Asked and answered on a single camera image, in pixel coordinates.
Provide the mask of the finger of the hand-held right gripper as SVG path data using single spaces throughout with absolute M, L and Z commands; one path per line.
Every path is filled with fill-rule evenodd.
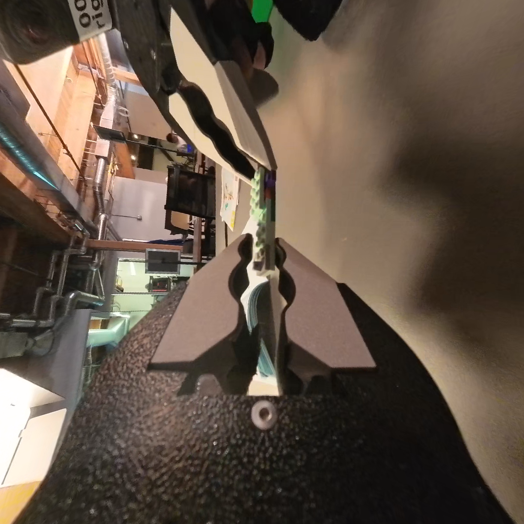
M 276 96 L 278 83 L 263 70 L 246 79 L 222 43 L 213 41 L 213 28 L 204 27 L 205 16 L 193 7 L 171 8 L 169 34 L 181 78 L 175 93 L 184 98 L 193 116 L 214 116 L 253 166 L 276 170 L 258 107 Z
M 237 148 L 230 133 L 214 116 L 193 116 L 178 92 L 169 96 L 169 112 L 198 152 L 243 180 L 254 178 L 252 161 Z

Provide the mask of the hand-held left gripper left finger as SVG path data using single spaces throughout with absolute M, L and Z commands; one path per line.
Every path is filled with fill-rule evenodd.
M 190 278 L 149 370 L 255 374 L 259 350 L 241 302 L 252 244 L 252 235 L 239 236 Z

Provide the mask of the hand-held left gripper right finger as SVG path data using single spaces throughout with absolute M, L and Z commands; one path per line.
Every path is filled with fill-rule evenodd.
M 282 238 L 278 291 L 285 300 L 278 362 L 283 372 L 373 370 L 376 363 L 337 282 Z

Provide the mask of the partly built lego model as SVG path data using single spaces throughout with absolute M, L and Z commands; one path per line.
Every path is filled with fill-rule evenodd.
M 276 266 L 276 171 L 259 165 L 251 185 L 252 262 L 257 274 L 265 276 Z

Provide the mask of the person's right hand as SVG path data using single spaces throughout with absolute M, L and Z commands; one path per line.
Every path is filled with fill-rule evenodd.
M 247 75 L 253 69 L 264 70 L 272 60 L 274 41 L 258 38 L 245 40 L 238 37 L 232 43 L 232 54 L 240 69 Z

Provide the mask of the stack of instruction booklets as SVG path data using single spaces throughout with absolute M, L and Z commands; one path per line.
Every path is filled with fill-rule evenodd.
M 251 396 L 279 396 L 275 367 L 276 329 L 267 278 L 256 276 L 241 297 L 246 323 L 258 350 L 255 373 L 248 387 Z

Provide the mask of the black office chair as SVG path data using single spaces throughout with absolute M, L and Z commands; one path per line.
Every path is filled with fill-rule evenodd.
M 216 177 L 183 166 L 168 167 L 165 229 L 172 234 L 189 229 L 190 217 L 216 218 Z

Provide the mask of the grey framed monitor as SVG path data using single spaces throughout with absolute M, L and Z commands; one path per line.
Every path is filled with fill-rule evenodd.
M 179 275 L 180 261 L 179 250 L 148 248 L 145 252 L 145 273 Z

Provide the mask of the brown wooden beam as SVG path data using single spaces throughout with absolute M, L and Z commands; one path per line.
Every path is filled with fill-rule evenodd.
M 87 242 L 89 249 L 98 251 L 115 251 L 115 252 L 146 252 L 148 249 L 158 249 L 161 251 L 182 252 L 183 246 L 155 244 L 148 242 L 117 241 L 117 240 L 98 240 L 89 239 Z

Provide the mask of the grey pipe assembly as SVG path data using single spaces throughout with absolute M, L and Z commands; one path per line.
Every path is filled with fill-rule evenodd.
M 39 287 L 36 292 L 35 302 L 29 318 L 13 317 L 8 313 L 1 313 L 1 325 L 13 329 L 47 329 L 58 328 L 66 318 L 74 311 L 77 304 L 102 306 L 105 302 L 105 294 L 100 271 L 95 270 L 93 284 L 96 285 L 97 294 L 82 290 L 75 290 L 64 294 L 65 280 L 71 256 L 84 255 L 88 250 L 88 241 L 91 239 L 90 231 L 84 227 L 79 229 L 71 237 L 67 249 L 58 252 L 62 255 L 58 283 L 52 286 L 52 276 L 48 274 L 48 286 Z M 45 318 L 37 318 L 39 305 L 45 294 L 51 294 L 49 299 L 48 315 Z

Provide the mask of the white cabinet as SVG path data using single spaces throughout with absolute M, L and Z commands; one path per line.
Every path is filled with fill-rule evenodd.
M 1 370 L 1 488 L 42 481 L 67 410 L 64 398 Z

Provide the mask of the small silver ventilation duct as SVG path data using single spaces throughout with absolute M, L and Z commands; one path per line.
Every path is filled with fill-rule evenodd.
M 108 174 L 108 159 L 96 156 L 95 176 L 93 180 L 93 197 L 96 208 L 97 240 L 105 240 L 111 232 L 111 217 L 107 212 L 104 200 Z

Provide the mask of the large silver ventilation duct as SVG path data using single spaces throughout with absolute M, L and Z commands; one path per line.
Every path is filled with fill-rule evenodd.
M 1 123 L 1 149 L 26 175 L 43 183 L 46 189 L 58 191 L 59 188 L 44 173 L 44 169 L 25 151 L 20 140 L 3 123 Z

